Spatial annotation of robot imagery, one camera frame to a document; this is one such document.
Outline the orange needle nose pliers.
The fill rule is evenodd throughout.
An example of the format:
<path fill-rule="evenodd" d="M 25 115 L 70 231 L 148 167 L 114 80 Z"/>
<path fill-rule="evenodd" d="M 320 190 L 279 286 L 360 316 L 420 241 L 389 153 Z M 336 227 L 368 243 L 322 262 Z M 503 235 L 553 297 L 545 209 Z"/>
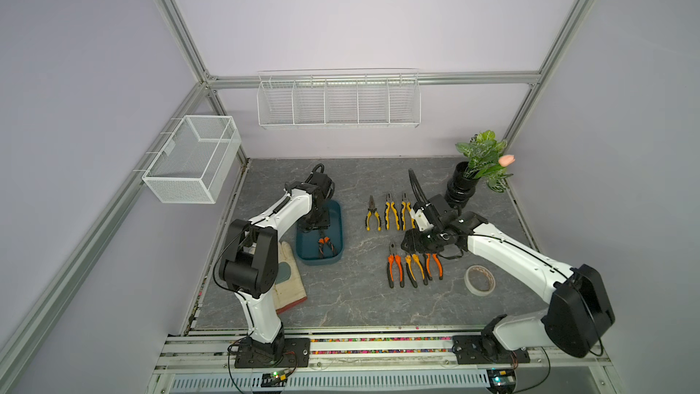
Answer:
<path fill-rule="evenodd" d="M 444 277 L 443 266 L 437 254 L 424 255 L 426 264 L 426 273 L 429 280 L 437 278 L 442 280 Z"/>

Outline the yellow orange black pliers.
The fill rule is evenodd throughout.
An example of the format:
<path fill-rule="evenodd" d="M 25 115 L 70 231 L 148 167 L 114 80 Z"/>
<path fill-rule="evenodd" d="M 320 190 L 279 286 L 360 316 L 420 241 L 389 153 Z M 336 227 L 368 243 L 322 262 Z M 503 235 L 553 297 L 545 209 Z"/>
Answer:
<path fill-rule="evenodd" d="M 405 257 L 405 261 L 407 265 L 408 278 L 412 286 L 414 286 L 414 288 L 418 288 L 419 283 L 426 286 L 428 284 L 428 276 L 419 256 L 417 254 L 408 254 Z"/>

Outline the yellow black combination pliers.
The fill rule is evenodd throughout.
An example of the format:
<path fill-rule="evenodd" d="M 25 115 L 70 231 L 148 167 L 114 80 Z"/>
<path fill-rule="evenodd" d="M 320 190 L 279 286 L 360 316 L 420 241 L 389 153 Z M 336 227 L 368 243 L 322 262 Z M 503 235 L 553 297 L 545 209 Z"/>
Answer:
<path fill-rule="evenodd" d="M 412 213 L 412 204 L 407 193 L 402 193 L 400 222 L 403 231 L 415 228 L 415 221 Z"/>

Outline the small orange pliers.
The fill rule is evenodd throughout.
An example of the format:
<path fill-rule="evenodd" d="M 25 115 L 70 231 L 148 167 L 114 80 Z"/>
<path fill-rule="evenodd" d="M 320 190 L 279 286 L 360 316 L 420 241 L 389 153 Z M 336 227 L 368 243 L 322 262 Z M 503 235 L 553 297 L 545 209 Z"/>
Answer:
<path fill-rule="evenodd" d="M 335 257 L 337 256 L 337 250 L 335 249 L 335 245 L 333 244 L 331 238 L 326 234 L 324 230 L 320 230 L 319 232 L 319 239 L 318 239 L 318 251 L 319 251 L 319 258 L 320 259 L 325 259 L 326 257 Z"/>

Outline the orange combination pliers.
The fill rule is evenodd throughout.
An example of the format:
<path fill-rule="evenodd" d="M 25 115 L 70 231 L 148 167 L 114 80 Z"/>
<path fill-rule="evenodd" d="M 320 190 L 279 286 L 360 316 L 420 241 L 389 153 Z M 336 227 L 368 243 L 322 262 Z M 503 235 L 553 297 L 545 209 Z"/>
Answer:
<path fill-rule="evenodd" d="M 394 288 L 395 283 L 398 283 L 400 287 L 406 286 L 402 259 L 401 256 L 397 253 L 397 248 L 395 244 L 390 244 L 389 246 L 386 275 L 388 276 L 388 284 L 390 288 Z"/>

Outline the yellow needle nose pliers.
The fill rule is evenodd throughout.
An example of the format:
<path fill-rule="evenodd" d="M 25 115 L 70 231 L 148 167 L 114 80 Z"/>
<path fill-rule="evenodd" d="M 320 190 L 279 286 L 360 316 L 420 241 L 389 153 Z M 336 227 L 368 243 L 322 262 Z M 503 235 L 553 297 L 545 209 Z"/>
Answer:
<path fill-rule="evenodd" d="M 376 224 L 377 231 L 382 231 L 382 220 L 377 211 L 377 205 L 373 195 L 370 195 L 368 199 L 367 214 L 365 220 L 366 231 L 370 232 L 372 230 L 372 223 Z"/>

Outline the large yellow combination pliers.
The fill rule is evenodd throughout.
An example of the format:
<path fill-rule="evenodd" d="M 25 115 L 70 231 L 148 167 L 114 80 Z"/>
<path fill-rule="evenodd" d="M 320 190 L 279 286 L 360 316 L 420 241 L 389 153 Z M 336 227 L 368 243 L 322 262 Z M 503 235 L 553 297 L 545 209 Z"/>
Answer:
<path fill-rule="evenodd" d="M 392 228 L 392 225 L 395 229 L 400 230 L 401 229 L 401 222 L 399 218 L 399 213 L 396 208 L 396 203 L 393 199 L 393 196 L 391 193 L 386 194 L 386 200 L 385 200 L 385 226 L 387 230 L 390 230 Z"/>

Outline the teal plastic storage box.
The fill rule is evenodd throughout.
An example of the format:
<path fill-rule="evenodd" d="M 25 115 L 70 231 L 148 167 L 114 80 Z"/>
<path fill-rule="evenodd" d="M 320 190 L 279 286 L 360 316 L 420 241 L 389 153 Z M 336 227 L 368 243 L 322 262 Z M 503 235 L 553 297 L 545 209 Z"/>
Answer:
<path fill-rule="evenodd" d="M 324 205 L 328 227 L 310 230 L 306 221 L 296 223 L 295 254 L 307 266 L 328 266 L 342 259 L 344 232 L 340 204 L 330 200 Z"/>

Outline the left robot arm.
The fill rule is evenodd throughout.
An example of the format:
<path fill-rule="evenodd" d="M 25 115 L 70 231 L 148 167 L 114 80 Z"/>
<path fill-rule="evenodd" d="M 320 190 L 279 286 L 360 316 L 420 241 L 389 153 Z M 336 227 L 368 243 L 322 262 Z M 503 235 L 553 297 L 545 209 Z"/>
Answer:
<path fill-rule="evenodd" d="M 216 275 L 241 302 L 253 346 L 269 354 L 284 343 L 283 324 L 270 296 L 279 271 L 280 237 L 296 224 L 303 231 L 328 228 L 326 203 L 334 192 L 334 182 L 319 163 L 304 181 L 286 184 L 283 197 L 262 213 L 229 226 Z"/>

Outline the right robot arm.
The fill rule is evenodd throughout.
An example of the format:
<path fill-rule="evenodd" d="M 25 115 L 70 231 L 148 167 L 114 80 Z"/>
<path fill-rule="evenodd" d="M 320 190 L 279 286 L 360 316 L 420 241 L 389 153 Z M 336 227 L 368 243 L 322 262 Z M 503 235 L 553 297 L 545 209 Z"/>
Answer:
<path fill-rule="evenodd" d="M 409 213 L 416 225 L 407 231 L 404 248 L 432 255 L 456 246 L 495 264 L 546 303 L 543 310 L 492 319 L 479 340 L 487 359 L 521 348 L 548 347 L 584 358 L 614 324 L 603 279 L 588 264 L 573 267 L 539 253 L 477 213 L 458 213 L 439 195 L 417 202 Z"/>

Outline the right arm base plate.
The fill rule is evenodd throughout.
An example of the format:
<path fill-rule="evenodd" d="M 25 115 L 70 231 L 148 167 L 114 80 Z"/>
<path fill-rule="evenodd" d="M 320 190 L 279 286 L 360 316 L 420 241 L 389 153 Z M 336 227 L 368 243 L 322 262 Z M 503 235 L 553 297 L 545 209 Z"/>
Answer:
<path fill-rule="evenodd" d="M 495 364 L 512 365 L 530 363 L 530 354 L 523 349 L 506 350 L 495 339 L 476 335 L 452 337 L 452 352 L 459 365 Z"/>

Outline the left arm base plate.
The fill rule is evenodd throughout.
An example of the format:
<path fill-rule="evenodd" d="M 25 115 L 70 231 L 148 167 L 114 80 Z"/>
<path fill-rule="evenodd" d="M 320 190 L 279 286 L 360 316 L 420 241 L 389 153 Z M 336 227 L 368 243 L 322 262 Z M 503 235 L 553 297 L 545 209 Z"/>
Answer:
<path fill-rule="evenodd" d="M 308 337 L 275 339 L 264 344 L 252 339 L 236 346 L 233 352 L 235 368 L 306 368 L 310 359 L 311 341 Z"/>

